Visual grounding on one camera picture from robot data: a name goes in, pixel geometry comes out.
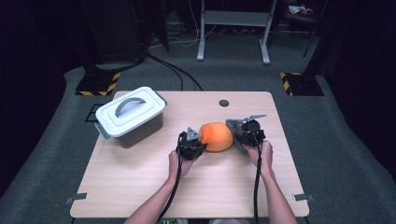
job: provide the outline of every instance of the gray carpet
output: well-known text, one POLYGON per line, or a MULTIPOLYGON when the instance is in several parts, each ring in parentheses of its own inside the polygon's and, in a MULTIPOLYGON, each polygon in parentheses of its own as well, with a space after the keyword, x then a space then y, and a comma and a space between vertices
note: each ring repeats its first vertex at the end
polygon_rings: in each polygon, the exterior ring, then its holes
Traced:
MULTIPOLYGON (((303 72, 314 51, 303 58, 307 39, 279 34, 264 65, 259 36, 209 38, 205 61, 197 62, 198 43, 185 48, 171 44, 149 52, 191 73, 205 91, 269 91, 273 94, 291 154, 309 204, 311 223, 395 223, 396 185, 389 172, 347 127, 330 87, 318 83, 325 96, 288 96, 279 73, 303 72)), ((90 159, 98 132, 84 122, 93 104, 111 101, 115 91, 149 86, 156 91, 178 91, 180 81, 165 66, 146 59, 122 72, 110 96, 76 96, 84 75, 76 68, 64 76, 67 89, 48 129, 0 201, 0 223, 70 223, 70 204, 90 159)), ((184 78, 184 91, 196 89, 184 78)), ((75 223, 122 223, 124 219, 77 219, 75 223)))

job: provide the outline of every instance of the table surface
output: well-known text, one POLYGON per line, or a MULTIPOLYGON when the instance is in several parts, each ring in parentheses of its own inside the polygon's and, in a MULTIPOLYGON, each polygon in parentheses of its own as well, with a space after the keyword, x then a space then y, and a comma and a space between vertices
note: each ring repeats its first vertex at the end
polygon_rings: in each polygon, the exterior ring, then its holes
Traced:
MULTIPOLYGON (((127 91, 119 91, 119 97, 127 91)), ((304 193, 274 99, 265 91, 159 91, 168 102, 163 127, 140 143, 122 148, 114 138, 98 137, 78 193, 72 217, 128 217, 166 179, 168 154, 176 148, 178 135, 192 127, 199 131, 208 122, 244 119, 266 114, 257 121, 274 147, 276 180, 294 215, 309 213, 306 201, 292 194, 304 193), (227 107, 220 100, 229 101, 227 107)), ((256 167, 236 146, 221 152, 204 152, 177 188, 164 217, 252 218, 256 167)), ((259 216, 268 217, 265 188, 259 185, 259 216)))

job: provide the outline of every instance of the plastic storage container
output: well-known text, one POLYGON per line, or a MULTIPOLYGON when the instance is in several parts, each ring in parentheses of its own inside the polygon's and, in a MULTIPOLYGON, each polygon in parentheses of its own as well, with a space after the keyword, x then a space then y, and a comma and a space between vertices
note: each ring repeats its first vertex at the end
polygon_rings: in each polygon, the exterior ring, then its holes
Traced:
POLYGON ((149 87, 131 91, 96 110, 95 127, 105 138, 131 147, 163 126, 166 101, 149 87))

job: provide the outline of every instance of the human hand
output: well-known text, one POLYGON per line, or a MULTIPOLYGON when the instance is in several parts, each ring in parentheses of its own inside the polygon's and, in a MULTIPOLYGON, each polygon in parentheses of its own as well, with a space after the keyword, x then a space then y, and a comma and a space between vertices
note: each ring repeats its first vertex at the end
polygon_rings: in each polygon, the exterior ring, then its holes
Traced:
MULTIPOLYGON (((256 147, 250 147, 247 145, 242 145, 247 151, 251 161, 255 166, 257 166, 257 160, 259 159, 259 150, 256 147)), ((263 141, 260 145, 262 148, 262 173, 271 174, 272 173, 272 162, 273 162, 273 147, 269 141, 263 141)))
MULTIPOLYGON (((195 159, 192 161, 187 161, 187 160, 183 161, 183 163, 181 164, 180 178, 183 178, 184 176, 187 175, 190 168, 197 160, 198 159, 195 159)), ((178 154, 175 150, 173 150, 173 151, 171 151, 171 153, 169 153, 169 176, 168 176, 168 179, 175 181, 177 178, 177 170, 178 170, 178 154)))

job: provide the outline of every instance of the container lid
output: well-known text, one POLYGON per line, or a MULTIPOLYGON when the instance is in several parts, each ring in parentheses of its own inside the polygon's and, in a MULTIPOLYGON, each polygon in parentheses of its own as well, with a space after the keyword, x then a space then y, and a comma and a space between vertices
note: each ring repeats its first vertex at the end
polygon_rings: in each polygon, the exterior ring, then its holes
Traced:
POLYGON ((166 101, 150 87, 131 91, 96 110, 102 131, 119 137, 156 117, 166 107, 166 101))

